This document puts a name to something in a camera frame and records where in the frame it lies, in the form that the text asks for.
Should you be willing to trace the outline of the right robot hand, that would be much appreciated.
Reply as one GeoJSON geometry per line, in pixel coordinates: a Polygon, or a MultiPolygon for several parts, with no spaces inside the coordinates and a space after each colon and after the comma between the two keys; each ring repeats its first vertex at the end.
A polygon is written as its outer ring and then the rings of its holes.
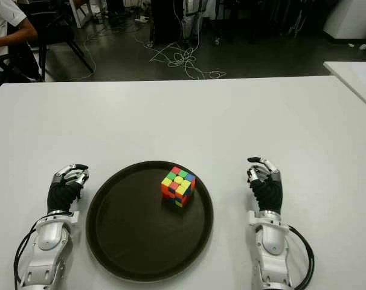
{"type": "Polygon", "coordinates": [[[248,183],[260,211],[281,215],[283,186],[279,169],[265,157],[249,157],[248,183]]]}

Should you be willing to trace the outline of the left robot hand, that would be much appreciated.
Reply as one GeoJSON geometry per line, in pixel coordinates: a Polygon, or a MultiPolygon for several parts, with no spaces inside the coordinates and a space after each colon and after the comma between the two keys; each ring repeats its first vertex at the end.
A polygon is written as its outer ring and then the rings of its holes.
{"type": "Polygon", "coordinates": [[[89,179],[88,170],[86,165],[70,164],[53,175],[47,196],[47,213],[69,211],[71,204],[81,198],[81,190],[89,179]]]}

